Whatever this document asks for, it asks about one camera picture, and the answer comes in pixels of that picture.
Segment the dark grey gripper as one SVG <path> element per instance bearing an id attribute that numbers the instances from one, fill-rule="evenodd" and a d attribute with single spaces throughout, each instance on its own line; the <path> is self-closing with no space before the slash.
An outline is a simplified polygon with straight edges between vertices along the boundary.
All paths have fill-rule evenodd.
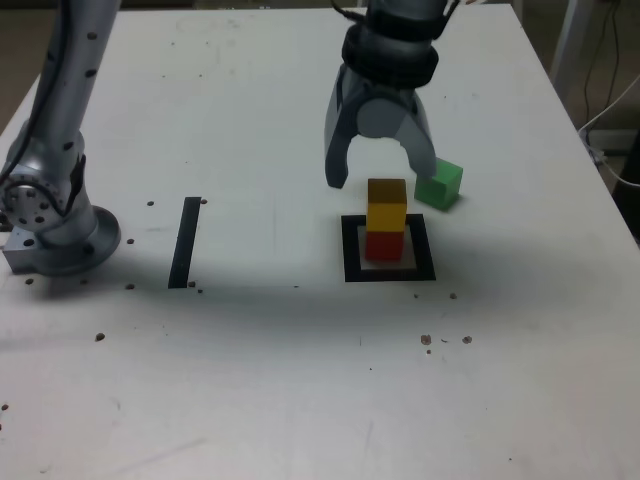
<path id="1" fill-rule="evenodd" d="M 363 95 L 376 99 L 362 105 Z M 437 155 L 422 102 L 415 91 L 376 83 L 341 67 L 324 127 L 325 176 L 332 188 L 342 188 L 347 180 L 348 149 L 358 133 L 370 139 L 397 141 L 418 177 L 436 175 Z"/>

